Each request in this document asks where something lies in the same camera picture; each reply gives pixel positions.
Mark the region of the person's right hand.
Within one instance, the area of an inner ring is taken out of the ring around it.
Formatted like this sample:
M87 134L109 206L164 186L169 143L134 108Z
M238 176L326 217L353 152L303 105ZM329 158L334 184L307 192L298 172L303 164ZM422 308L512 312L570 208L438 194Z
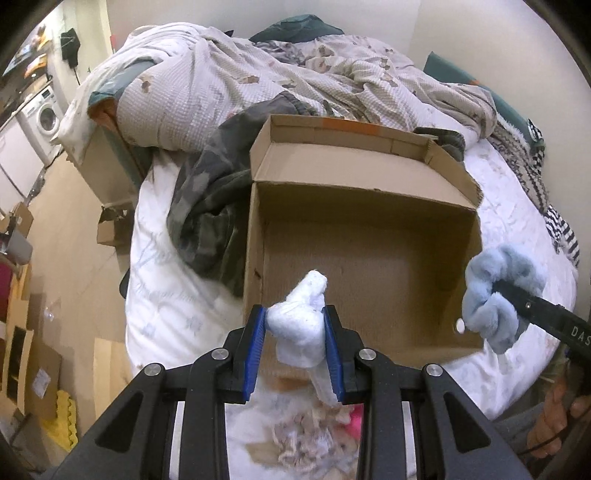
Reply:
M546 395L542 412L527 435L527 448L535 458L553 456L561 449L560 432L567 427L568 412L574 419L586 413L584 420L590 420L590 396L577 397L570 410L566 411L563 398L567 392L567 386L565 375L556 380Z

